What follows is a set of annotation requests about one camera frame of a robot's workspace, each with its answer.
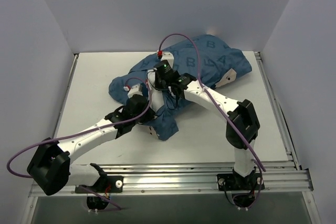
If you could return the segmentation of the white pillow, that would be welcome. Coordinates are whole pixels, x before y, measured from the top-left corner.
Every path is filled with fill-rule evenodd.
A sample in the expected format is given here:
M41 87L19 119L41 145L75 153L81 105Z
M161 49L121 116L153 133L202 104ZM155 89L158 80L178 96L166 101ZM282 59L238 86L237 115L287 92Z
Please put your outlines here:
M154 119L162 116L166 110L163 91L155 87L155 72L153 69L147 71L147 82L151 92L151 109L155 112Z

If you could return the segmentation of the blue cartoon print pillowcase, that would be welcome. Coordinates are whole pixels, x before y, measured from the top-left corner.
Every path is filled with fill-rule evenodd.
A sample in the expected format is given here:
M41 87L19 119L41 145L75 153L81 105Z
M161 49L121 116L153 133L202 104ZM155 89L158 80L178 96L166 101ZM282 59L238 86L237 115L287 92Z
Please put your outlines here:
M239 49L229 47L220 38L212 35L200 35L192 39L181 41L165 51L174 56L173 69L180 74L189 73L198 76L206 86L216 89L229 84L252 71L252 66ZM134 65L129 73L116 77L109 85L109 95L117 102L125 104L128 95L124 85L133 86L140 80L147 78L147 72L159 62L156 54L148 55ZM158 135L159 140L166 141L178 132L175 116L182 112L190 102L179 100L177 108L173 108L172 101L164 94L164 104L159 107L155 120L147 123Z

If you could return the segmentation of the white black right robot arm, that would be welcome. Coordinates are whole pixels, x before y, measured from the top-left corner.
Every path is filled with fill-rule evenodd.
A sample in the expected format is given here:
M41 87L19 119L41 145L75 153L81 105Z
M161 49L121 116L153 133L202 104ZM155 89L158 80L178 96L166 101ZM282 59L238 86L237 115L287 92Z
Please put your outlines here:
M154 74L156 88L167 90L178 99L194 102L226 121L226 139L234 147L233 182L241 189L250 185L254 161L258 161L254 144L260 129L254 105L247 99L239 102L222 95L188 73L179 74L167 60L154 66Z

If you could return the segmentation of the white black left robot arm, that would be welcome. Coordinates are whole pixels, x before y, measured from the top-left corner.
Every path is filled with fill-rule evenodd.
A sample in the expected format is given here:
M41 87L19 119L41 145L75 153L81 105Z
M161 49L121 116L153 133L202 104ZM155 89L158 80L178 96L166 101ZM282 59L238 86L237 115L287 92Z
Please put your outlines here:
M141 95L127 99L125 105L107 114L102 120L66 140L44 140L27 172L47 196L65 186L77 186L77 192L122 192L123 177L109 176L98 164L75 165L74 161L90 150L131 132L137 124L155 117L149 100Z

